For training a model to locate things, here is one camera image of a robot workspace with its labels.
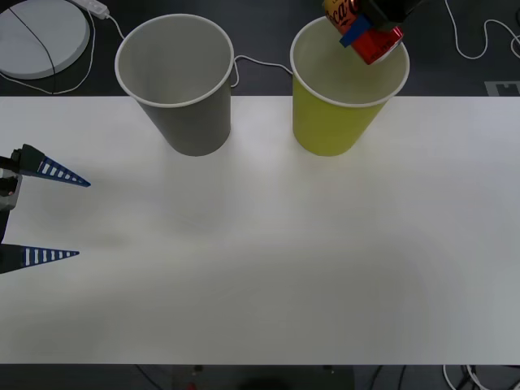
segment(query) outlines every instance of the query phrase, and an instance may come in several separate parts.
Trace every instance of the power strip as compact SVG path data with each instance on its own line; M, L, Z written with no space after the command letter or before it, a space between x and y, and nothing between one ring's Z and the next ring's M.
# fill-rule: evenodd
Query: power strip
M110 12L108 7L102 2L97 0L68 0L69 2L76 4L79 8L82 8L99 19L106 19Z

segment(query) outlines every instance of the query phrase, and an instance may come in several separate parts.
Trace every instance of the dark floor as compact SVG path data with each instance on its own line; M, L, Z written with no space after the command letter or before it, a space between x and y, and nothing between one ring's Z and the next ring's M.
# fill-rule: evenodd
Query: dark floor
M19 0L2 0L0 11ZM156 16L191 13L221 25L232 39L236 54L246 54L268 62L289 64L289 50L297 32L311 20L323 16L322 0L105 0L110 14L119 21L123 33ZM461 48L468 55L479 54L484 45L483 22L494 18L520 33L515 11L518 2L496 0L492 7L484 0L449 0L457 20ZM96 51L90 77L74 95L124 95L115 79L114 58L121 42L115 26L94 18ZM511 53L511 36L500 26L489 25L489 49L476 61L461 57L455 50L453 27L443 0L429 0L404 23L405 44L411 59L409 81L402 95L487 96L486 81L520 80L520 60ZM84 77L90 49L70 68L61 72L57 90L69 89ZM240 63L241 83L237 95L291 95L290 77L276 68ZM34 85L51 90L51 80ZM505 94L520 95L517 88ZM41 95L23 86L0 79L0 95Z
M193 376L192 366L143 366L163 390L348 390L350 367L206 366ZM356 390L368 390L376 366L355 366ZM397 390L402 366L385 366L374 390ZM482 385L507 389L520 380L520 370L478 366ZM459 366L448 368L455 386L462 378ZM134 366L0 366L0 388L9 390L157 390ZM440 366L408 366L402 390L449 389Z

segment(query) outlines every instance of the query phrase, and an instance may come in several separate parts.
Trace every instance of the soda can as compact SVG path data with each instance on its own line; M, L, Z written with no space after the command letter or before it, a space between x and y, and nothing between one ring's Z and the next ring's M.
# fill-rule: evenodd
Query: soda can
M358 18L358 0L324 0L323 8L327 18L334 24L341 36L350 30L350 26ZM379 31L371 28L363 33L352 44L352 47L367 65L371 65L387 58L401 43L403 37L404 34L398 27L391 31Z

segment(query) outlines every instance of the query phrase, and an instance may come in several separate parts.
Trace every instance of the gray paper cup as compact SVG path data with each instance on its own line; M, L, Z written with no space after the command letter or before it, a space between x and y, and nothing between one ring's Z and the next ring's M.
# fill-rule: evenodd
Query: gray paper cup
M115 74L182 154L215 152L231 130L233 45L215 23L165 15L137 27L115 56Z

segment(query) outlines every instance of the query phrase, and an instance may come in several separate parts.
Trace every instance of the yellow paper cup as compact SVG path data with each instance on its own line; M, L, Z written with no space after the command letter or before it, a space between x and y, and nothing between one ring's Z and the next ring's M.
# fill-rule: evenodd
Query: yellow paper cup
M307 24L291 48L292 129L301 146L319 156L349 150L410 73L402 43L384 61L366 65L339 38L323 17Z

